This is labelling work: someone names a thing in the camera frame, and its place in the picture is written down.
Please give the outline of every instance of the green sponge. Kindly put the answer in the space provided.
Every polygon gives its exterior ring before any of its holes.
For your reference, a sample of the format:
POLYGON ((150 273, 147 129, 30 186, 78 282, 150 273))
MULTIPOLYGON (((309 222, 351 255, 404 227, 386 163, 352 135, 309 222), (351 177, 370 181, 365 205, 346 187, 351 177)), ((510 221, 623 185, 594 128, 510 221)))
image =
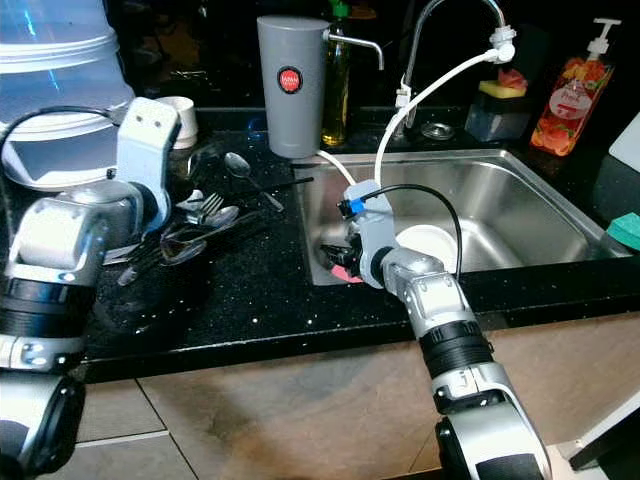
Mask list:
POLYGON ((614 219, 607 233, 623 245, 640 250, 640 217, 635 213, 614 219))

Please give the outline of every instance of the backsplash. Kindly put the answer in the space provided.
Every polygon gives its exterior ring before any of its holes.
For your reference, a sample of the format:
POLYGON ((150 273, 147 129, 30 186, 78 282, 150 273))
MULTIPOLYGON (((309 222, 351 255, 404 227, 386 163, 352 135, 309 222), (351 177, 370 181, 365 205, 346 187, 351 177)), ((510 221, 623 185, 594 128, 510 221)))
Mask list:
MULTIPOLYGON (((425 0, 351 0, 354 36, 378 42, 386 68, 378 72, 367 50, 352 52, 350 103, 353 106, 393 105, 395 90, 406 68, 413 25, 425 0)), ((638 45, 635 2, 588 0, 579 3, 541 0, 499 2, 508 23, 519 32, 515 66, 530 81, 529 94, 540 109, 559 69, 571 54, 583 52, 599 32, 594 17, 623 20, 610 35, 610 56, 617 62, 612 84, 587 128, 603 132, 605 140, 631 120, 638 109, 634 58, 638 45)), ((256 17, 295 14, 330 20, 323 0, 107 0, 111 24, 118 32, 129 83, 140 95, 187 95, 198 106, 260 107, 264 105, 256 17)), ((480 0, 448 0, 425 22, 414 88, 422 89, 442 73, 489 46, 494 19, 480 0)), ((433 95, 431 105, 469 105, 479 80, 493 78, 497 67, 481 65, 461 74, 433 95)))

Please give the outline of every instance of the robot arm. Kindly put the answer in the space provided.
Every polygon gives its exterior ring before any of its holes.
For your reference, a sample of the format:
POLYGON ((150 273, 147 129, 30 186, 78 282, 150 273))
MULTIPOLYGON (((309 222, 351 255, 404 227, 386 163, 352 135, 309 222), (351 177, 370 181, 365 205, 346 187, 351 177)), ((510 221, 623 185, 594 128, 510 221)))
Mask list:
POLYGON ((341 258, 351 260, 343 266, 352 274, 407 308, 445 416, 436 435, 447 478, 551 479, 544 446, 456 279, 440 260, 397 244, 384 195, 361 201, 378 188, 369 180, 346 190, 351 249, 341 258))
POLYGON ((134 100, 118 132, 118 179, 40 199, 21 221, 0 297, 0 478, 54 472, 73 453, 84 385, 67 373, 82 359, 103 257, 168 216, 177 122, 171 107, 134 100))

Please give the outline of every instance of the kitchen sink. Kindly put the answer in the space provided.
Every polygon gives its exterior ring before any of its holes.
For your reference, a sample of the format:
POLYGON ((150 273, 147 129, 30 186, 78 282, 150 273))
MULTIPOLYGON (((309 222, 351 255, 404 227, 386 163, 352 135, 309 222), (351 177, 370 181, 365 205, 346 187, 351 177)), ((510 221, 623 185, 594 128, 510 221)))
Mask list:
MULTIPOLYGON (((372 178, 375 154, 338 155, 356 181, 372 178)), ((343 283, 331 275, 322 244, 345 245, 346 222, 336 203, 347 187, 321 157, 293 162, 314 285, 343 283)), ((627 256, 584 213, 506 150, 390 153, 382 166, 384 185, 418 183, 444 194, 462 227, 462 271, 484 271, 627 256)), ((388 194, 396 233, 415 224, 439 227, 455 238, 444 206, 421 192, 388 194)))

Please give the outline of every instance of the white tube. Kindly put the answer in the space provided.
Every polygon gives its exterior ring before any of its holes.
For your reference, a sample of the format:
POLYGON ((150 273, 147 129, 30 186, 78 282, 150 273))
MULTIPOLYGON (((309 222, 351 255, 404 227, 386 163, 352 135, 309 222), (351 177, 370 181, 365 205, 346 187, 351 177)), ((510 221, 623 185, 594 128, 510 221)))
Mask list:
POLYGON ((384 135, 382 136, 382 140, 380 140, 380 145, 378 146, 378 153, 376 153, 376 163, 374 167, 374 180, 378 185, 382 185, 382 155, 384 155, 384 150, 387 148, 387 143, 389 143, 389 139, 393 134, 393 131, 400 124, 402 119, 406 117, 411 110, 413 110, 422 100, 431 95, 435 90, 440 88, 442 85, 447 83, 453 77, 458 75, 459 73, 465 71, 467 68, 472 67, 478 63, 484 61, 493 61, 498 56, 498 50, 492 48, 487 50, 481 55, 477 55, 473 58, 470 58, 466 62, 462 62, 457 67, 453 68, 449 72, 445 73, 438 80, 433 82, 427 88, 425 88, 422 92, 420 92, 413 100, 411 100, 408 104, 402 107, 398 112, 391 117, 387 128, 384 131, 384 135))
POLYGON ((340 163, 340 161, 336 157, 334 157, 333 155, 331 155, 328 152, 325 152, 324 150, 318 150, 316 153, 320 157, 322 157, 325 160, 328 160, 329 162, 331 162, 338 169, 338 171, 344 176, 344 178, 347 179, 347 182, 349 182, 349 185, 355 185, 356 184, 356 181, 353 179, 351 174, 347 171, 346 168, 344 168, 344 165, 342 165, 340 163))

